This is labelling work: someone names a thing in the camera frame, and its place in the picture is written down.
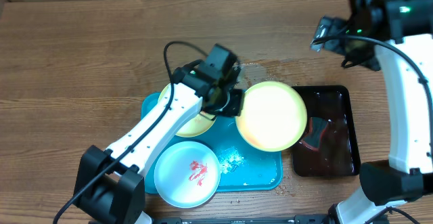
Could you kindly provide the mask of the yellow plate with red stain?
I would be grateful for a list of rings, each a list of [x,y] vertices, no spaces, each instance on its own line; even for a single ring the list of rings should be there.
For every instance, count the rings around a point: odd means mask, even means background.
[[[265,81],[246,90],[235,123],[240,135],[252,147],[280,152],[292,147],[304,134],[307,110],[304,100],[292,87]]]

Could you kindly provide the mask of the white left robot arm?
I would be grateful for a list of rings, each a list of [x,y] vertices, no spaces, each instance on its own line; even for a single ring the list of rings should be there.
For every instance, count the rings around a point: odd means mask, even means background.
[[[145,178],[175,133],[201,111],[240,114],[243,93],[235,89],[240,62],[196,60],[169,72],[170,87],[155,107],[105,150],[91,146],[81,157],[69,201],[98,223],[151,223]]]

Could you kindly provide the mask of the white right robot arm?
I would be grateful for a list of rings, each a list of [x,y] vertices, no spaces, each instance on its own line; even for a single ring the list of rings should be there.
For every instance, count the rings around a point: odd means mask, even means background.
[[[388,158],[361,166],[360,188],[332,208],[337,223],[370,223],[432,193],[432,0],[349,0],[346,59],[367,53],[384,75]]]

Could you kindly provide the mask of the orange and black sponge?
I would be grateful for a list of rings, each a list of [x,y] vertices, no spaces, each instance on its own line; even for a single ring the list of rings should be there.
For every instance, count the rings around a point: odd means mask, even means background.
[[[328,128],[328,121],[319,117],[310,117],[300,143],[312,151],[319,151],[321,139]]]

